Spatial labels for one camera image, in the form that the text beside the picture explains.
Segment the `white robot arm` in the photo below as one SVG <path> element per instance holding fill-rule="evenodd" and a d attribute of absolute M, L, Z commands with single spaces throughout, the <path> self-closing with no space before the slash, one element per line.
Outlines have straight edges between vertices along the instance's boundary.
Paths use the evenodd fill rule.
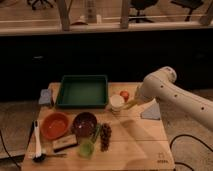
<path fill-rule="evenodd" d="M 150 102 L 154 98 L 169 101 L 213 132 L 213 101 L 179 88 L 174 84 L 176 79 L 173 68 L 162 67 L 143 79 L 135 91 L 134 100 L 137 104 Z"/>

